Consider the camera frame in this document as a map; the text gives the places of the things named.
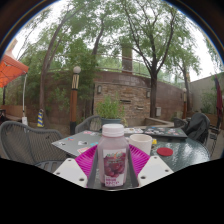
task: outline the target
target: patio chair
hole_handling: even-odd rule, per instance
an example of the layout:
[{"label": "patio chair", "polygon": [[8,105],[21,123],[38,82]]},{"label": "patio chair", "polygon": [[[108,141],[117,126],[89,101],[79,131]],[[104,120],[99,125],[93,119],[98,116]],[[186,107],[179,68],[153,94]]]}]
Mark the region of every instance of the patio chair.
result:
[{"label": "patio chair", "polygon": [[209,126],[210,120],[205,114],[195,113],[192,116],[185,133],[189,138],[199,141],[203,145],[206,145]]},{"label": "patio chair", "polygon": [[6,159],[53,173],[69,156],[51,143],[62,139],[57,130],[34,129],[15,121],[0,126],[0,146]]},{"label": "patio chair", "polygon": [[101,129],[101,118],[99,115],[93,115],[86,118],[82,123],[76,126],[75,134],[85,130],[99,131]]},{"label": "patio chair", "polygon": [[221,132],[221,118],[218,117],[218,120],[217,120],[217,124],[216,126],[214,125],[210,125],[209,127],[209,130],[211,130],[211,134],[209,135],[209,138],[210,139],[213,139],[213,145],[212,145],[212,149],[211,149],[211,156],[214,152],[214,149],[215,149],[215,145],[216,145],[216,141],[217,141],[217,138],[218,138],[218,135],[219,133]]},{"label": "patio chair", "polygon": [[181,128],[184,132],[186,131],[188,126],[188,122],[177,117],[173,118],[173,123],[174,123],[174,128]]}]

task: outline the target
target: cup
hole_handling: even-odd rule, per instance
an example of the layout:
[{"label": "cup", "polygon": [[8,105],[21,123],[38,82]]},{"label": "cup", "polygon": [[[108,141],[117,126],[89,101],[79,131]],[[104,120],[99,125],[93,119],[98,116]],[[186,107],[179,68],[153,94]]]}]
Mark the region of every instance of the cup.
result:
[{"label": "cup", "polygon": [[129,144],[150,155],[152,149],[152,137],[145,134],[133,134],[129,138]]}]

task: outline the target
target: lamp post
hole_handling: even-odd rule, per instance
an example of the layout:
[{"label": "lamp post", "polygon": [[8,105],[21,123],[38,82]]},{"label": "lamp post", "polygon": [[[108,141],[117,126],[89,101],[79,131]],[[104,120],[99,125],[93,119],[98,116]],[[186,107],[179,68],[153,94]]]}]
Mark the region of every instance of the lamp post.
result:
[{"label": "lamp post", "polygon": [[76,106],[77,106],[77,95],[78,95],[78,86],[79,86],[79,73],[81,68],[79,66],[74,67],[73,69],[73,80],[72,80],[72,90],[70,96],[70,134],[75,134],[76,127]]},{"label": "lamp post", "polygon": [[187,96],[186,96],[187,89],[183,88],[183,92],[184,92],[184,110],[183,110],[182,119],[186,119],[186,116],[187,116]]}]

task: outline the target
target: orange umbrella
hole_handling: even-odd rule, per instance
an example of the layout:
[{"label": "orange umbrella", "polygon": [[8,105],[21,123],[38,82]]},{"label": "orange umbrella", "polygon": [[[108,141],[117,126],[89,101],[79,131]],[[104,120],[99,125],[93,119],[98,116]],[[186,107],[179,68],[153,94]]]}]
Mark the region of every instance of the orange umbrella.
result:
[{"label": "orange umbrella", "polygon": [[28,69],[28,66],[14,58],[12,50],[7,51],[0,63],[0,87],[6,86],[20,75],[25,75]]}]

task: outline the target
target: potted plant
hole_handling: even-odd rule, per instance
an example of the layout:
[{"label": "potted plant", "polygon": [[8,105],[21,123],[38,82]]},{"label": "potted plant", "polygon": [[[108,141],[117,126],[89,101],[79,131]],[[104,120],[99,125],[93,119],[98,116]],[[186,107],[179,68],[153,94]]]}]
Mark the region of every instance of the potted plant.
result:
[{"label": "potted plant", "polygon": [[120,124],[121,121],[126,124],[124,106],[120,103],[117,94],[115,99],[105,96],[104,100],[97,104],[96,112],[101,117],[102,125],[111,123]]}]

